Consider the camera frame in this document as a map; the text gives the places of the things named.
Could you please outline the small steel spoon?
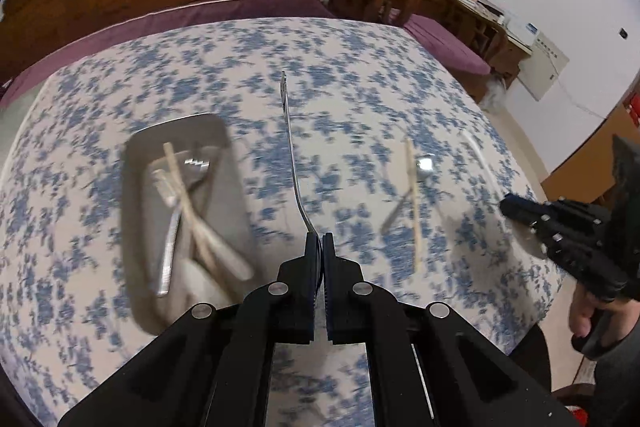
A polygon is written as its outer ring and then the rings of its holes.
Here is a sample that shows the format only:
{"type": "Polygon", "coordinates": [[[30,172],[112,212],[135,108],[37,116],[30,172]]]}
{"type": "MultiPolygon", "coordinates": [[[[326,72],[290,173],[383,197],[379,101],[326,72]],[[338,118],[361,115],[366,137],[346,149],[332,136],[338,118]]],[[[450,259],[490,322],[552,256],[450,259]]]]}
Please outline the small steel spoon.
{"type": "Polygon", "coordinates": [[[435,171],[435,161],[433,155],[424,155],[416,158],[413,161],[413,166],[409,170],[409,188],[401,199],[398,200],[397,205],[392,212],[387,216],[382,223],[380,232],[385,235],[390,231],[390,228],[401,213],[402,207],[404,207],[407,200],[413,193],[413,185],[420,184],[426,181],[435,171]]]}

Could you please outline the white ceramic soup spoon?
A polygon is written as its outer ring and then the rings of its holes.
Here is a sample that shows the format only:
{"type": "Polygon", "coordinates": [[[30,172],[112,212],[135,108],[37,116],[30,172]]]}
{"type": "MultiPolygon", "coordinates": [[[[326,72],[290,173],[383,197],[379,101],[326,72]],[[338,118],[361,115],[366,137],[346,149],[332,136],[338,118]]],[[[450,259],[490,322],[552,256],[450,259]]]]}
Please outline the white ceramic soup spoon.
{"type": "Polygon", "coordinates": [[[197,303],[209,303],[216,309],[232,306],[234,301],[210,277],[198,262],[193,259],[180,260],[180,273],[186,302],[190,306],[197,303]]]}

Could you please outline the white router box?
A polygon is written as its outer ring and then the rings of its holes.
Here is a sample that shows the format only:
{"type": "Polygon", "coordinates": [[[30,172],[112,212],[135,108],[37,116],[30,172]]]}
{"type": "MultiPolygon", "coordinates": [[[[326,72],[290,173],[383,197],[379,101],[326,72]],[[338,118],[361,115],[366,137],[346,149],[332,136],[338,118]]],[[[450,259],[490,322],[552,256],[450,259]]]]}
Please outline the white router box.
{"type": "Polygon", "coordinates": [[[511,18],[506,24],[508,34],[523,43],[524,46],[532,46],[539,34],[539,29],[529,22],[523,22],[518,18],[511,18]]]}

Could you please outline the dark steel spork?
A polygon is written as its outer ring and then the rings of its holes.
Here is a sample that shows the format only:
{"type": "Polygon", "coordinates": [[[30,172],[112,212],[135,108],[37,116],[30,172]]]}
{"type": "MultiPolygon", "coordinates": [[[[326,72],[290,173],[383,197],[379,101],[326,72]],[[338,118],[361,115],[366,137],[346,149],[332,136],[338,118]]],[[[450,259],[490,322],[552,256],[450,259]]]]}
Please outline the dark steel spork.
{"type": "Polygon", "coordinates": [[[298,182],[296,161],[295,161],[295,150],[294,150],[294,144],[293,144],[293,133],[292,133],[292,126],[291,126],[290,103],[288,103],[288,77],[286,77],[285,71],[283,71],[281,74],[280,95],[281,95],[286,139],[288,139],[288,155],[290,155],[290,165],[291,165],[292,182],[293,182],[293,190],[295,195],[296,206],[299,211],[300,217],[302,217],[303,219],[307,232],[318,234],[316,228],[314,227],[314,224],[311,222],[308,216],[308,213],[306,213],[302,196],[300,196],[299,182],[298,182]]]}

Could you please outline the purple sofa cushion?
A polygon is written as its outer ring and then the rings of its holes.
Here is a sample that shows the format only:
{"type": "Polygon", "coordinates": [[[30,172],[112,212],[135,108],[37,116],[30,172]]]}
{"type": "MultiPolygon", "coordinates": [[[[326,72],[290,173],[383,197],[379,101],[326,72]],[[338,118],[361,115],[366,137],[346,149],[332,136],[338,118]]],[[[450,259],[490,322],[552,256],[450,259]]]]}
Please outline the purple sofa cushion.
{"type": "Polygon", "coordinates": [[[1,98],[1,106],[8,107],[60,68],[132,39],[226,20],[332,16],[320,0],[215,0],[146,14],[67,43],[43,57],[12,79],[8,92],[1,98]]]}

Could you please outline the blue floral tablecloth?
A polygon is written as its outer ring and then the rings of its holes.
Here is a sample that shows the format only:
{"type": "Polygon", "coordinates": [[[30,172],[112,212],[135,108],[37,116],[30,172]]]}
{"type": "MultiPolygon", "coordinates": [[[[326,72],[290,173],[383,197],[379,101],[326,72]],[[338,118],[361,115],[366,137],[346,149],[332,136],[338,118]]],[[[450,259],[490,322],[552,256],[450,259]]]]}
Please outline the blue floral tablecloth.
{"type": "Polygon", "coordinates": [[[151,339],[132,317],[120,173],[134,132],[219,116],[240,167],[250,229],[272,280],[304,248],[280,79],[306,213],[337,254],[399,300],[443,301],[503,351],[547,314],[562,277],[524,251],[498,209],[532,191],[501,136],[405,31],[267,18],[180,28],[112,46],[44,83],[1,178],[1,363],[41,424],[55,425],[151,339]],[[413,272],[414,156],[422,247],[413,272]]]}

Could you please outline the wooden side table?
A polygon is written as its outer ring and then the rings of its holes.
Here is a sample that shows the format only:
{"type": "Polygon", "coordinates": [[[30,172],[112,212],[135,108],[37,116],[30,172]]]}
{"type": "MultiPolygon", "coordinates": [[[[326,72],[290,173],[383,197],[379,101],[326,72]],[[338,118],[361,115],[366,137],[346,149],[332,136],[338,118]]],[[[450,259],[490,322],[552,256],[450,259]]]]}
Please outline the wooden side table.
{"type": "Polygon", "coordinates": [[[482,58],[506,87],[518,77],[521,61],[532,55],[529,46],[512,37],[501,24],[461,0],[446,0],[442,26],[482,58]]]}

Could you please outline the plastic bag under table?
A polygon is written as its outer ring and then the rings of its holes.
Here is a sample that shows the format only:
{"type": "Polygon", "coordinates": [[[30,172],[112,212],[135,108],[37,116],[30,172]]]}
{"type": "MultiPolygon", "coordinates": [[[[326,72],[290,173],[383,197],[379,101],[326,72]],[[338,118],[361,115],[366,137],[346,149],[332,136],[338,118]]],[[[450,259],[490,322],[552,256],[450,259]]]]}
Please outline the plastic bag under table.
{"type": "Polygon", "coordinates": [[[506,99],[506,80],[500,76],[494,76],[486,82],[486,92],[480,99],[478,105],[484,112],[495,114],[500,113],[504,107],[506,99]]]}

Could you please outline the brown cardboard sheet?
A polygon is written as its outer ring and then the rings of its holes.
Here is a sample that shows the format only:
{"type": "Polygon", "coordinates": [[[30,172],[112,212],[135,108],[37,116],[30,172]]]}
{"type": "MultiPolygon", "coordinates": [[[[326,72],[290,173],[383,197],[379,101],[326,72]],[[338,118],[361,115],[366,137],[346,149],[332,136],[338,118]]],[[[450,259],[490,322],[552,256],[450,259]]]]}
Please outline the brown cardboard sheet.
{"type": "Polygon", "coordinates": [[[639,142],[639,117],[618,104],[589,139],[556,168],[541,186],[550,200],[564,196],[578,202],[597,202],[614,186],[613,136],[639,142]]]}

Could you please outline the light bamboo chopstick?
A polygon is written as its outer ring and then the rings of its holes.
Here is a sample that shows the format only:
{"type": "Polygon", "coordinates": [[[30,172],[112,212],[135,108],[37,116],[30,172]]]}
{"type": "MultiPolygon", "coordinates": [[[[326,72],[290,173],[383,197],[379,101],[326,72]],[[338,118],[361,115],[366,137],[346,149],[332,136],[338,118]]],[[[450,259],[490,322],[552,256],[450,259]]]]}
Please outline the light bamboo chopstick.
{"type": "MultiPolygon", "coordinates": [[[[406,159],[407,159],[407,173],[409,180],[409,170],[413,166],[413,161],[416,160],[414,156],[413,144],[411,139],[406,138],[406,159]]],[[[411,211],[413,222],[413,272],[419,271],[420,265],[420,252],[422,247],[422,233],[420,225],[420,204],[419,204],[419,184],[413,185],[413,193],[411,195],[411,211]]]]}
{"type": "Polygon", "coordinates": [[[183,182],[172,144],[165,142],[163,150],[169,168],[169,172],[164,173],[164,183],[175,194],[176,202],[181,208],[183,218],[186,219],[186,227],[194,240],[198,255],[209,275],[224,295],[233,297],[235,292],[232,291],[231,286],[227,283],[215,257],[216,254],[233,254],[233,249],[195,211],[191,197],[186,189],[186,184],[183,182]]]}

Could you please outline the grey metal tray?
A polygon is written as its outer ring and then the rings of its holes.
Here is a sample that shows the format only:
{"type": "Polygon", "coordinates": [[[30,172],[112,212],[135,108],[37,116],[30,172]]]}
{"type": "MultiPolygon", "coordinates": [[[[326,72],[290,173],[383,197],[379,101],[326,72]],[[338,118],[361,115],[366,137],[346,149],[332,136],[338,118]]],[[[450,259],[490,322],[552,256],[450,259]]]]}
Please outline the grey metal tray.
{"type": "Polygon", "coordinates": [[[166,297],[155,296],[158,262],[171,209],[154,186],[156,169],[169,172],[163,144],[170,142],[186,184],[183,161],[193,153],[210,160],[205,181],[188,192],[195,211],[233,249],[216,254],[218,267],[235,292],[234,303],[265,283],[262,256],[250,229],[240,167],[224,121],[213,114],[181,117],[154,124],[130,136],[122,156],[122,261],[134,321],[158,335],[190,308],[186,302],[180,260],[193,259],[206,270],[181,213],[171,284],[166,297]]]}

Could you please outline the steel fork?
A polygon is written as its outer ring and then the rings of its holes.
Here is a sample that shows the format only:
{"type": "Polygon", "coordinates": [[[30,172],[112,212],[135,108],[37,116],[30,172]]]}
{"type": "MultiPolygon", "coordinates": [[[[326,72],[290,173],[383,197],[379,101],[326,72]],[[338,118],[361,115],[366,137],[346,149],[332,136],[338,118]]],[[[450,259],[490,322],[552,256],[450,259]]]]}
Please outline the steel fork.
{"type": "MultiPolygon", "coordinates": [[[[193,192],[206,179],[210,166],[210,160],[201,153],[193,153],[183,161],[183,173],[186,175],[186,188],[193,192]]],[[[160,261],[158,262],[157,279],[154,286],[156,297],[166,297],[171,284],[172,265],[176,251],[178,232],[181,221],[181,207],[178,196],[173,188],[169,187],[167,174],[162,169],[156,169],[152,173],[154,186],[167,207],[171,209],[168,228],[165,235],[165,243],[160,261]]]]}

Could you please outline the white wall panel cover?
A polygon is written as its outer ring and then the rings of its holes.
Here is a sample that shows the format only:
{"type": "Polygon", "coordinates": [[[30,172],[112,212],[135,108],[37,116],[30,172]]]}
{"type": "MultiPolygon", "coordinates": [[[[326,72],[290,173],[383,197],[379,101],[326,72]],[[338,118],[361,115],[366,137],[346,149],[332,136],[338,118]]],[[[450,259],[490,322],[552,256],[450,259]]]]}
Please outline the white wall panel cover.
{"type": "Polygon", "coordinates": [[[536,35],[532,54],[520,63],[518,80],[539,102],[559,79],[570,59],[543,33],[536,35]]]}

